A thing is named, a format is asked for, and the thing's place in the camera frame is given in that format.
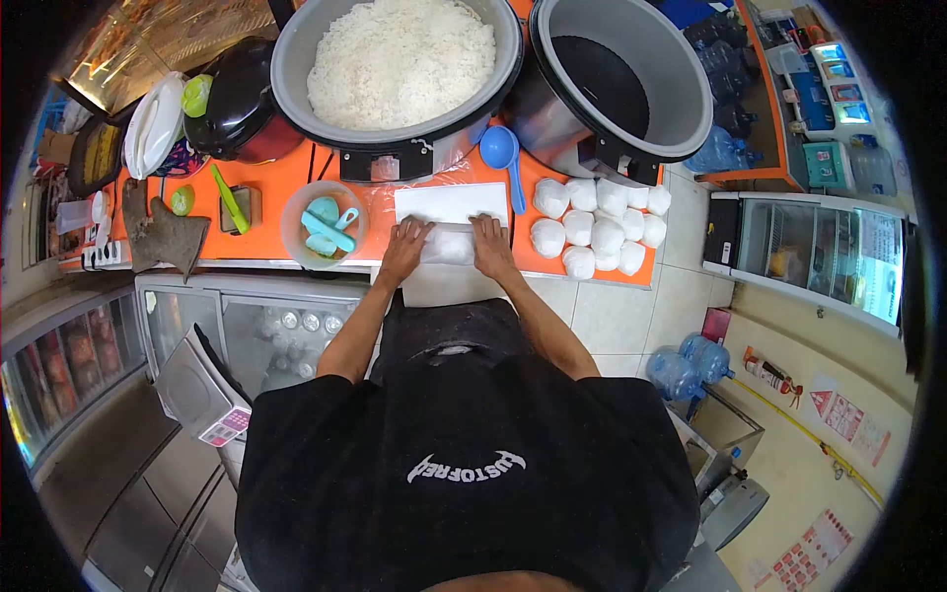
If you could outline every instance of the power strip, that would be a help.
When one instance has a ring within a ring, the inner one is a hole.
[[[98,270],[101,267],[127,263],[132,260],[128,241],[109,241],[101,248],[87,246],[82,249],[82,269]]]

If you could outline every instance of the digital scale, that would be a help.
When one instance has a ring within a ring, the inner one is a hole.
[[[250,403],[195,324],[154,381],[161,402],[191,436],[220,448],[246,431]]]

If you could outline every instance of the man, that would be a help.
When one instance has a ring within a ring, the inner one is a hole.
[[[684,561],[697,495],[657,391],[600,378],[507,229],[471,222],[515,311],[405,309],[433,226],[405,220],[316,378],[256,399],[236,527],[261,590],[656,590]]]

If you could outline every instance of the yellow gas hose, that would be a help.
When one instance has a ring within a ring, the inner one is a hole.
[[[858,484],[859,484],[859,485],[861,486],[861,488],[865,491],[865,493],[868,495],[868,497],[871,498],[871,500],[875,503],[875,506],[877,506],[879,510],[884,506],[884,500],[882,499],[881,495],[878,494],[878,492],[875,491],[875,488],[871,487],[871,485],[870,485],[867,481],[865,481],[865,478],[864,478],[858,471],[856,471],[853,466],[851,466],[851,463],[849,463],[847,460],[845,460],[844,458],[842,458],[841,455],[839,455],[837,452],[835,452],[835,449],[834,449],[834,448],[832,448],[831,446],[829,446],[826,442],[822,441],[818,436],[816,436],[815,434],[813,434],[812,432],[810,432],[808,429],[806,429],[806,426],[804,426],[804,425],[802,425],[801,423],[799,423],[799,422],[797,422],[796,420],[794,420],[788,413],[786,413],[785,411],[783,411],[783,410],[780,409],[779,407],[775,406],[774,404],[770,403],[767,399],[765,399],[765,398],[764,398],[762,395],[760,395],[757,391],[753,390],[753,389],[750,388],[749,386],[747,386],[747,385],[745,385],[744,383],[740,382],[740,381],[737,380],[736,378],[732,378],[732,379],[730,379],[730,380],[731,380],[731,381],[733,382],[733,384],[735,384],[736,386],[739,386],[740,388],[742,388],[742,389],[745,390],[746,392],[750,393],[751,395],[753,395],[754,397],[756,397],[756,398],[759,399],[760,401],[763,401],[763,402],[764,402],[765,404],[767,404],[771,409],[773,409],[773,410],[776,411],[779,415],[781,415],[783,418],[785,418],[789,423],[791,423],[791,424],[794,425],[795,427],[799,428],[799,430],[801,430],[803,434],[805,434],[806,436],[809,437],[809,440],[812,440],[813,442],[815,442],[816,444],[818,444],[819,448],[822,449],[822,452],[823,452],[823,453],[825,453],[826,455],[832,457],[832,458],[835,460],[835,462],[837,462],[837,463],[839,464],[839,466],[841,466],[842,469],[845,470],[845,472],[849,475],[849,477],[855,479],[855,481],[858,482]]]

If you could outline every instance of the white rice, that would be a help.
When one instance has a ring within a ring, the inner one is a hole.
[[[341,128],[403,128],[476,94],[495,57],[493,26],[462,2],[356,4],[319,42],[309,102],[317,117]]]

